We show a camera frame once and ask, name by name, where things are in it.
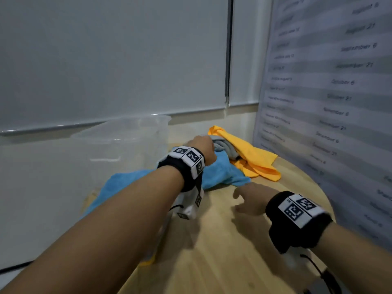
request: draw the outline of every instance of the black wristband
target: black wristband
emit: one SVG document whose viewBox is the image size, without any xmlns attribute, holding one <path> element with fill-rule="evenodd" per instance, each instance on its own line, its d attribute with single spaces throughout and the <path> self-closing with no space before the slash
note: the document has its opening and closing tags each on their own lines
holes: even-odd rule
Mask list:
<svg viewBox="0 0 392 294">
<path fill-rule="evenodd" d="M 200 150 L 194 147 L 193 149 L 200 153 L 204 159 L 204 155 Z M 181 193 L 192 190 L 197 183 L 200 183 L 201 185 L 203 173 L 200 173 L 196 179 L 193 179 L 190 166 L 188 166 L 182 159 L 167 156 L 163 161 L 158 163 L 157 168 L 168 165 L 176 168 L 184 178 L 184 187 L 182 188 Z"/>
<path fill-rule="evenodd" d="M 315 247 L 325 228 L 332 222 L 331 216 L 316 203 L 301 195 L 296 195 L 298 200 L 291 200 L 289 197 L 292 195 L 295 194 L 289 191 L 280 192 L 268 202 L 265 208 L 266 215 L 272 221 L 269 236 L 281 254 L 287 252 L 290 246 Z M 282 208 L 284 201 L 287 201 L 287 208 Z M 316 208 L 319 212 L 312 215 L 312 211 Z M 296 221 L 302 220 L 304 223 L 304 217 L 306 223 L 303 226 L 298 225 Z"/>
</svg>

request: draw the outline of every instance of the wall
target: wall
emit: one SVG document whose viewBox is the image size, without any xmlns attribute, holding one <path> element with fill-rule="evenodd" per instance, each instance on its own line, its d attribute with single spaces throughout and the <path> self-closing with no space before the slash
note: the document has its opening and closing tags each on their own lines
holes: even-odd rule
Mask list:
<svg viewBox="0 0 392 294">
<path fill-rule="evenodd" d="M 186 142 L 218 125 L 252 141 L 257 105 L 172 116 L 169 142 Z M 86 127 L 0 136 L 0 268 L 37 257 L 80 215 L 91 191 L 73 133 Z"/>
</svg>

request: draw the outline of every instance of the clear plastic container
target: clear plastic container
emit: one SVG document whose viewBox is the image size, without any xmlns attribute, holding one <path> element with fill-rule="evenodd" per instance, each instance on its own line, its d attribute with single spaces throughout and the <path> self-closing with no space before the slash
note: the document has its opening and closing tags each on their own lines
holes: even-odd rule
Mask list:
<svg viewBox="0 0 392 294">
<path fill-rule="evenodd" d="M 167 153 L 170 116 L 120 118 L 73 134 L 86 151 L 92 183 L 100 188 L 115 173 L 153 169 Z"/>
</svg>

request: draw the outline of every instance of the wooden table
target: wooden table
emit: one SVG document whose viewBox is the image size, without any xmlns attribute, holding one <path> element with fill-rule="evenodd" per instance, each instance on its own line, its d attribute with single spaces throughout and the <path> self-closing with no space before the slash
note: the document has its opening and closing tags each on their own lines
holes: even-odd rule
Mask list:
<svg viewBox="0 0 392 294">
<path fill-rule="evenodd" d="M 252 181 L 300 193 L 333 216 L 324 192 L 303 171 L 282 158 L 273 165 L 282 173 L 278 182 L 261 177 Z M 120 294 L 302 293 L 318 274 L 307 260 L 291 256 L 302 250 L 322 271 L 325 265 L 301 248 L 279 255 L 269 239 L 271 222 L 265 215 L 233 213 L 232 207 L 242 201 L 233 199 L 234 189 L 206 192 L 196 220 L 173 217 L 156 262 L 137 268 Z"/>
</svg>

